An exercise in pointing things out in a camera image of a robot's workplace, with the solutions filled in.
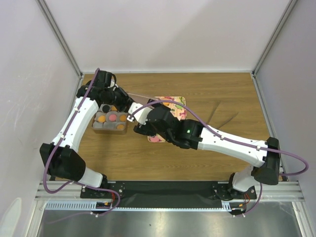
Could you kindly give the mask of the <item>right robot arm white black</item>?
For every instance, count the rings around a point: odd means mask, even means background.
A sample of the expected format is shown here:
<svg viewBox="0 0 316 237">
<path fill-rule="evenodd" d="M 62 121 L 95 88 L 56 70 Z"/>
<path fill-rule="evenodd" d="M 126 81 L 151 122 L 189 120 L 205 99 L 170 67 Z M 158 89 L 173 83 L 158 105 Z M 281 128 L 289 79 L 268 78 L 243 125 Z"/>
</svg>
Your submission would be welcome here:
<svg viewBox="0 0 316 237">
<path fill-rule="evenodd" d="M 214 188 L 217 199 L 242 198 L 257 184 L 277 185 L 280 156 L 278 139 L 249 140 L 219 130 L 192 119 L 177 119 L 166 106 L 141 108 L 134 104 L 129 119 L 136 120 L 136 133 L 148 136 L 160 135 L 168 143 L 182 149 L 208 150 L 229 155 L 249 163 L 243 171 L 232 173 L 227 186 Z"/>
</svg>

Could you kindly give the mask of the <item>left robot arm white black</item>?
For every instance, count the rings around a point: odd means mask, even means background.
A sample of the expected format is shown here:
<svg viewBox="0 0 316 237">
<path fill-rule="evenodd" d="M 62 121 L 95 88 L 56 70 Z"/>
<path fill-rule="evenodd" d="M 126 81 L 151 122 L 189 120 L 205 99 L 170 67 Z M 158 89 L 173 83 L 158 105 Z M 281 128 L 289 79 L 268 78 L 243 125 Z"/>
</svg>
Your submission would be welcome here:
<svg viewBox="0 0 316 237">
<path fill-rule="evenodd" d="M 113 105 L 117 110 L 127 112 L 132 102 L 129 95 L 117 85 L 115 74 L 96 69 L 92 80 L 78 89 L 73 109 L 61 131 L 50 143 L 43 143 L 39 149 L 44 165 L 43 186 L 49 194 L 55 194 L 61 188 L 49 189 L 48 175 L 89 188 L 98 198 L 108 194 L 107 176 L 87 167 L 78 154 L 79 145 L 101 105 Z"/>
</svg>

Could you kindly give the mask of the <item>black round cookie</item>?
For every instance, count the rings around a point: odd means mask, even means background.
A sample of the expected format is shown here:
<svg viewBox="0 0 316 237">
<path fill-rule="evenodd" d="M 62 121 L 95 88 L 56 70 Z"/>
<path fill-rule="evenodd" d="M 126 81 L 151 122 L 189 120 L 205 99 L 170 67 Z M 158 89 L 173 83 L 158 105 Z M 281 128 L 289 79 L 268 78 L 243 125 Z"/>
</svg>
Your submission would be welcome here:
<svg viewBox="0 0 316 237">
<path fill-rule="evenodd" d="M 109 106 L 109 105 L 104 105 L 104 106 L 102 107 L 102 111 L 103 111 L 104 113 L 108 113 L 110 110 L 111 110 L 111 106 Z"/>
</svg>

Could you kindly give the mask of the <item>metal serving tongs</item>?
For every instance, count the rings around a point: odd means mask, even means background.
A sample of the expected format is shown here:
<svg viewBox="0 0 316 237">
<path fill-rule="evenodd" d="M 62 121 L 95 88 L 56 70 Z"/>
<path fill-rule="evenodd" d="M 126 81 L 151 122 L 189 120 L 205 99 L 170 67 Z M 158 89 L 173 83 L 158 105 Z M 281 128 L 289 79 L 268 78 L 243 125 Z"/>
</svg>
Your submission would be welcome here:
<svg viewBox="0 0 316 237">
<path fill-rule="evenodd" d="M 232 121 L 238 114 L 239 112 L 236 111 L 226 111 L 225 106 L 221 104 L 221 101 L 216 100 L 206 124 L 212 126 L 215 129 L 219 129 Z"/>
</svg>

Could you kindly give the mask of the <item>metal tin lid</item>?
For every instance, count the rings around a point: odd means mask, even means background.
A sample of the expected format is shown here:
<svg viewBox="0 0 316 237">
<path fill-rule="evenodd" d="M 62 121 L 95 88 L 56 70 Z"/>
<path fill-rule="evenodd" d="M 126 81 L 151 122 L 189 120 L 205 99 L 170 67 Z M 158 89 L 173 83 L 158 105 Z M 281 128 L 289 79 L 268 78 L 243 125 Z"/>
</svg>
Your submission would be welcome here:
<svg viewBox="0 0 316 237">
<path fill-rule="evenodd" d="M 128 94 L 128 100 L 127 100 L 127 106 L 130 107 L 132 103 L 140 104 L 141 106 L 146 105 L 152 101 L 157 101 L 159 98 L 157 97 L 152 97 L 148 95 L 143 95 L 143 94 L 137 94 L 134 92 L 127 92 Z"/>
</svg>

